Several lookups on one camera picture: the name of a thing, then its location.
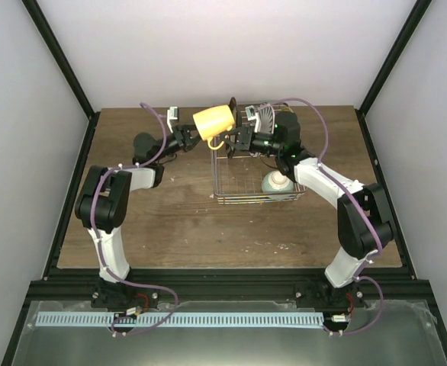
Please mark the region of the dark multicolour rimmed plate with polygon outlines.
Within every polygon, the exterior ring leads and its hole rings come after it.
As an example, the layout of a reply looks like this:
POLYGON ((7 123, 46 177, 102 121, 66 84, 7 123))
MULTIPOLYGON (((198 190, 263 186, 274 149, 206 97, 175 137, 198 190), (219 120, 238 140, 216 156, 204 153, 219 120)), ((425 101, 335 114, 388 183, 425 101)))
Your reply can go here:
MULTIPOLYGON (((232 128, 236 128, 236 127, 241 127, 242 126, 242 117, 240 114, 240 110, 236 101, 235 97, 232 97, 230 99, 230 102, 228 104, 230 111, 232 112, 233 115, 233 126, 232 128)), ((228 159, 232 159, 234 154, 235 154, 236 150, 235 147, 230 145, 228 142, 226 142, 225 144, 225 153, 226 153, 226 157, 228 159)))

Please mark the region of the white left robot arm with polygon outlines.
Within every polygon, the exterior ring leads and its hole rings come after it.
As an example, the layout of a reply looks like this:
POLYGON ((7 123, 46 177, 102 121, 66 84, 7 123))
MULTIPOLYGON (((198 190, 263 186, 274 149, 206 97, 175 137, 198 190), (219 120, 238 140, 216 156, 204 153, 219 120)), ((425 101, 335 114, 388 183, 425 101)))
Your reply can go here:
POLYGON ((126 283, 130 265, 121 235, 130 193, 157 187, 164 172, 160 160, 188 152, 200 141, 193 124, 173 127, 159 140, 149 133, 139 133, 133 139, 131 165, 93 165, 89 169, 75 204, 75 215, 95 245, 100 279, 114 283, 108 298, 115 306, 128 307, 135 299, 134 287, 126 283))

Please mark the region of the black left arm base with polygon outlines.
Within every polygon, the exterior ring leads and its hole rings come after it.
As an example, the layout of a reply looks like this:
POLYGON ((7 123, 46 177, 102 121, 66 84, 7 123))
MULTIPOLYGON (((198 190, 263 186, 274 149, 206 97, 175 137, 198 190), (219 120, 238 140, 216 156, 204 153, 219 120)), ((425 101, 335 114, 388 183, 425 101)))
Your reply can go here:
POLYGON ((141 307, 143 310, 155 308, 158 291, 130 287, 120 282, 100 279, 92 294, 91 306, 95 309, 127 310, 141 307))

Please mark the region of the green dotted white bowl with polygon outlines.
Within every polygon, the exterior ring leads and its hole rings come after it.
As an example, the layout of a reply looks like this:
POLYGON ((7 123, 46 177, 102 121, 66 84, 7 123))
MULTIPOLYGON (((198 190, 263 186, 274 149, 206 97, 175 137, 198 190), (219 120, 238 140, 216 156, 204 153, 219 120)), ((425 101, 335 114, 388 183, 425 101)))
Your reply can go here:
POLYGON ((272 201, 292 199, 294 183, 278 170, 269 172, 262 180, 262 193, 272 201))

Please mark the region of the yellow ceramic mug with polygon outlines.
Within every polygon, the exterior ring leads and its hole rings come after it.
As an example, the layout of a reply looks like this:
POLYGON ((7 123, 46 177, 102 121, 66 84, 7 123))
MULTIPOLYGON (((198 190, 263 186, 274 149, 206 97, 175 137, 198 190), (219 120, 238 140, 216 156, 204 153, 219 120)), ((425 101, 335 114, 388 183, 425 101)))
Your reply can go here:
POLYGON ((228 105, 219 105, 207 108, 192 115, 196 129, 203 141, 211 150, 218 150, 224 145, 220 141, 218 146, 213 146, 213 139, 225 130, 231 130, 233 115, 228 105))

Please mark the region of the blue striped white plate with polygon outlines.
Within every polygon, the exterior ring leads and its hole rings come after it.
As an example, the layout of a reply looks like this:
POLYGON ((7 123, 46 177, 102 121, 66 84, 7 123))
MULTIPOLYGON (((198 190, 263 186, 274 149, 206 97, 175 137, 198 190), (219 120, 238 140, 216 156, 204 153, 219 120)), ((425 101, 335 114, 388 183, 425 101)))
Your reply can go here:
POLYGON ((260 104, 256 109, 259 119, 255 125, 255 132, 272 135, 275 129, 275 111, 269 103, 260 104))

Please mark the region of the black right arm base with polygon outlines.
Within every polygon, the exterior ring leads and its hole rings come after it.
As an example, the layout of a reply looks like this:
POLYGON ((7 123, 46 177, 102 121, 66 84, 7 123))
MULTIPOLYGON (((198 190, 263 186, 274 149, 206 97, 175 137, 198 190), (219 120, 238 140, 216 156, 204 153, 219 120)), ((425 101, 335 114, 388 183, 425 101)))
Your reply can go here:
POLYGON ((353 284, 334 288, 328 281, 302 281, 294 284, 293 294, 297 306, 303 308, 344 310, 350 306, 363 307, 365 302, 357 297, 358 287, 353 284))

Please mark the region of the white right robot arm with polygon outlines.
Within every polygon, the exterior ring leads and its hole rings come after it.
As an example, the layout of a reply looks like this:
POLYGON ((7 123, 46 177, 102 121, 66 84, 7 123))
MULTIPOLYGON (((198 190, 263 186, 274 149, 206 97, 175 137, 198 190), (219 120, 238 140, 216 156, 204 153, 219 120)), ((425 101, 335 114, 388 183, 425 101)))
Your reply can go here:
POLYGON ((228 156, 245 152, 275 160, 275 168, 262 179, 264 195, 283 200, 302 186, 336 209, 340 248, 325 269, 328 282, 319 286, 318 297, 327 307, 339 305, 346 297, 344 287, 357 281, 366 265, 394 240, 383 187, 347 178, 309 152, 301 142, 297 115, 286 106, 250 105, 244 113, 237 112, 224 141, 228 156))

